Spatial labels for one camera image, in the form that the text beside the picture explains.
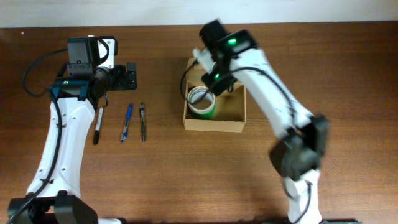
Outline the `cream masking tape roll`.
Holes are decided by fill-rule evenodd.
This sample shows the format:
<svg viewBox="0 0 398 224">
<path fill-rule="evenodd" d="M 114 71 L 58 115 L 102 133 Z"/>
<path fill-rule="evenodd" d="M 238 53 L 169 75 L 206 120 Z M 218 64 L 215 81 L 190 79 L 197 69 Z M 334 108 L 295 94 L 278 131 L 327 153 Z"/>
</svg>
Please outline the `cream masking tape roll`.
<svg viewBox="0 0 398 224">
<path fill-rule="evenodd" d="M 195 114 L 213 114 L 216 109 L 216 96 L 205 86 L 196 86 L 188 92 L 188 106 Z"/>
</svg>

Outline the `brown cardboard box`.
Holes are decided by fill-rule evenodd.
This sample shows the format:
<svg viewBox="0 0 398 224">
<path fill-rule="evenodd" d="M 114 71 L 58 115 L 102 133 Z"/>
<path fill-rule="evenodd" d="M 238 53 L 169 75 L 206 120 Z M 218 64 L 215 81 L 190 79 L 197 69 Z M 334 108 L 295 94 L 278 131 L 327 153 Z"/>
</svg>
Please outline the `brown cardboard box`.
<svg viewBox="0 0 398 224">
<path fill-rule="evenodd" d="M 194 65 L 194 58 L 190 58 L 187 63 L 188 72 L 182 82 L 182 90 L 185 98 L 188 92 L 196 86 L 205 86 L 201 77 L 205 74 L 205 69 L 199 65 Z M 196 119 L 190 113 L 188 102 L 184 103 L 183 125 L 189 131 L 219 131 L 240 133 L 246 124 L 246 88 L 236 82 L 234 90 L 230 93 L 224 91 L 216 96 L 216 109 L 211 119 Z"/>
</svg>

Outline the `green tape roll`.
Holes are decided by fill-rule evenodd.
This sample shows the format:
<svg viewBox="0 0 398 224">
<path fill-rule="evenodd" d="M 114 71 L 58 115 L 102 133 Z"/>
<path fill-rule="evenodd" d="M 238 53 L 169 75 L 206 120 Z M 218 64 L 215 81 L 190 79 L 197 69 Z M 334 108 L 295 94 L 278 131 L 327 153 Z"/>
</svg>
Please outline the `green tape roll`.
<svg viewBox="0 0 398 224">
<path fill-rule="evenodd" d="M 196 119 L 211 119 L 215 113 L 216 100 L 213 94 L 207 93 L 204 99 L 188 107 L 191 115 Z"/>
</svg>

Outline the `black and white marker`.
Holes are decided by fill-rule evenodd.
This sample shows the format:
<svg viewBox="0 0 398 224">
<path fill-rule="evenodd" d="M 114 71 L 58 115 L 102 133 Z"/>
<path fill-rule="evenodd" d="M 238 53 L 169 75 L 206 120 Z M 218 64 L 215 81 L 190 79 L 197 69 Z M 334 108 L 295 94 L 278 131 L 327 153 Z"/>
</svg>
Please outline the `black and white marker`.
<svg viewBox="0 0 398 224">
<path fill-rule="evenodd" d="M 95 126 L 94 138 L 93 138 L 94 145 L 97 145 L 99 143 L 103 113 L 104 113 L 104 109 L 100 108 L 98 111 L 98 117 L 97 117 L 97 122 L 96 122 L 96 126 Z"/>
</svg>

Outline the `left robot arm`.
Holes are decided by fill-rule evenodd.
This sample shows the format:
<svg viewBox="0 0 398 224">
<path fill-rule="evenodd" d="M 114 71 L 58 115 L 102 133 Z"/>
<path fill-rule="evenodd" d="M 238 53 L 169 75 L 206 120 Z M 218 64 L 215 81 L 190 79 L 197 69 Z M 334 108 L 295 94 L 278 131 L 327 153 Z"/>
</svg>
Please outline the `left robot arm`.
<svg viewBox="0 0 398 224">
<path fill-rule="evenodd" d="M 50 127 L 36 175 L 24 198 L 10 201 L 9 223 L 126 223 L 100 218 L 81 199 L 80 171 L 86 137 L 98 100 L 118 83 L 120 72 L 100 66 L 91 73 L 58 77 L 48 88 Z"/>
</svg>

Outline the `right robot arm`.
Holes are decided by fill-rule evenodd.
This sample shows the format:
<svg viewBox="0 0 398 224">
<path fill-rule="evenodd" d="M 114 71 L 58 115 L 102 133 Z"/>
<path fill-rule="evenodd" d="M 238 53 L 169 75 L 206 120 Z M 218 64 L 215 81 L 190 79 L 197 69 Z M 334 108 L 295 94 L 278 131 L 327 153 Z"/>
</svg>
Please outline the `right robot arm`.
<svg viewBox="0 0 398 224">
<path fill-rule="evenodd" d="M 229 33 L 218 20 L 205 24 L 199 36 L 205 48 L 194 57 L 206 73 L 201 80 L 218 96 L 242 83 L 265 114 L 278 139 L 269 158 L 289 198 L 290 223 L 321 223 L 318 206 L 320 166 L 329 122 L 314 115 L 284 85 L 265 52 L 248 30 Z"/>
</svg>

